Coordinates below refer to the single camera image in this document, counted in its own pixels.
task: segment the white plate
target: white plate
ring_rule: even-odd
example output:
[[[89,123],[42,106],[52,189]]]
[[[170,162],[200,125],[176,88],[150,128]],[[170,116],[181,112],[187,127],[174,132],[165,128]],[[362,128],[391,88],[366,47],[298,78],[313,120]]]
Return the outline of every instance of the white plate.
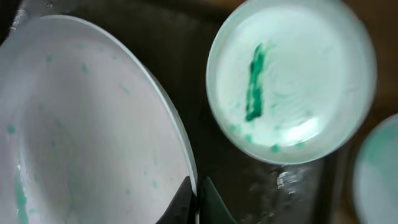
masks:
[[[1,223],[155,223],[196,168],[167,95],[103,29],[47,16],[0,48]]]
[[[398,115],[394,115],[366,138],[355,163],[353,195],[361,223],[397,223],[397,159]]]
[[[297,164],[355,133],[373,100],[376,65],[366,31],[342,3],[247,1],[216,36],[206,84],[235,145],[262,161]]]

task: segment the sink basin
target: sink basin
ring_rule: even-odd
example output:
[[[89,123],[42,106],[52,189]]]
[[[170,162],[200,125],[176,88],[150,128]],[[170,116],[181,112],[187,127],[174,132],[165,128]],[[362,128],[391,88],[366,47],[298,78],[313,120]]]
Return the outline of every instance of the sink basin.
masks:
[[[231,11],[210,0],[8,1],[0,8],[0,40],[32,18],[49,14],[99,25],[126,45],[169,94],[190,138],[199,184],[210,177],[238,223],[330,223],[350,141],[317,161],[270,165],[236,149],[211,115],[206,61]]]

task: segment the sink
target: sink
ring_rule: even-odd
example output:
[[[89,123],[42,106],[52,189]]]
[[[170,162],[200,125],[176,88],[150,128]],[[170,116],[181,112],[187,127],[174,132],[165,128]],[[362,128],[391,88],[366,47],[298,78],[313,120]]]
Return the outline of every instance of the sink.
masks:
[[[331,223],[340,203],[349,141],[317,161],[276,166],[236,149],[211,114],[208,53],[231,5],[200,0],[22,0],[0,7],[0,41],[29,20],[68,14],[104,28],[154,74],[187,130],[199,183],[210,177],[238,223]]]

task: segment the stainless steel sink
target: stainless steel sink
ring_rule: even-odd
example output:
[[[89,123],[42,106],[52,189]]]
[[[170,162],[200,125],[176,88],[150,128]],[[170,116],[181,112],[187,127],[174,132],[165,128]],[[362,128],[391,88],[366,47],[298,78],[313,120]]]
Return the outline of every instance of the stainless steel sink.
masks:
[[[0,41],[48,14],[98,24],[124,43],[169,94],[189,135],[199,181],[212,179],[238,223],[330,223],[348,150],[297,166],[266,164],[236,149],[211,115],[206,61],[229,13],[200,0],[8,0],[1,1]]]

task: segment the paint splatter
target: paint splatter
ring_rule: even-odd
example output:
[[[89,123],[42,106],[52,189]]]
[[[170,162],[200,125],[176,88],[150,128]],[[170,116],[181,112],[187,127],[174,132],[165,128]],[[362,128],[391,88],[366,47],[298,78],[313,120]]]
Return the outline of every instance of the paint splatter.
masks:
[[[130,95],[130,91],[121,83],[119,84],[119,87],[123,90],[123,92],[127,95]]]
[[[53,56],[52,55],[47,56],[47,58],[45,58],[45,61],[47,63],[51,63],[53,61]]]
[[[245,134],[244,135],[244,140],[246,140],[246,142],[248,143],[252,143],[253,142],[253,137],[251,134]]]
[[[19,224],[29,224],[29,218],[27,216],[27,211],[26,211],[27,198],[25,196],[24,186],[22,184],[20,170],[18,171],[15,180],[15,198],[16,198],[17,217],[19,220]]]
[[[81,65],[81,71],[83,74],[88,75],[88,67],[86,64]]]
[[[16,128],[13,124],[9,124],[7,127],[7,132],[8,134],[15,134],[16,133]]]
[[[153,180],[152,181],[152,186],[155,188],[155,189],[157,189],[159,186],[157,185],[157,182],[156,182],[156,180]]]
[[[249,86],[246,93],[246,121],[250,122],[262,115],[262,72],[267,69],[264,65],[265,59],[268,57],[270,49],[273,45],[263,48],[259,44],[254,50],[253,61],[250,63]]]
[[[304,143],[304,142],[298,142],[298,143],[295,145],[295,147],[297,147],[298,149],[302,149],[302,148],[304,148],[304,146],[305,146],[305,143]]]
[[[37,209],[36,208],[31,208],[29,210],[29,214],[33,215],[33,214],[37,214]]]
[[[273,152],[273,153],[277,153],[277,152],[280,151],[280,147],[279,147],[278,144],[275,144],[275,145],[273,145],[273,146],[270,148],[270,150],[271,150],[271,152]]]

